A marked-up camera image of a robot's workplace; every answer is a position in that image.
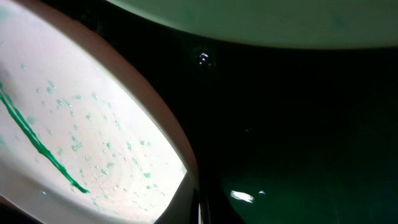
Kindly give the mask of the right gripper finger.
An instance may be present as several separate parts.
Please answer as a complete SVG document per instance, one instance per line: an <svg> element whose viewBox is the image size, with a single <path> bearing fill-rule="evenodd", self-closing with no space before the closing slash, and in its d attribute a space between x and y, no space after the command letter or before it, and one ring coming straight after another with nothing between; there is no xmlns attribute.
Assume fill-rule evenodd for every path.
<svg viewBox="0 0 398 224"><path fill-rule="evenodd" d="M187 174L155 224L199 224L198 195Z"/></svg>

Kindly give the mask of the white plate green smear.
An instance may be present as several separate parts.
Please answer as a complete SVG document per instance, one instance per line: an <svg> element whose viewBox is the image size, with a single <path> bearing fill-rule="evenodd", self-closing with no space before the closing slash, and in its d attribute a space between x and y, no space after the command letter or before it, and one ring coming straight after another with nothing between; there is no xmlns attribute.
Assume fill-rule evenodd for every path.
<svg viewBox="0 0 398 224"><path fill-rule="evenodd" d="M198 166L175 116L101 37L1 2L1 200L42 223L155 223Z"/></svg>

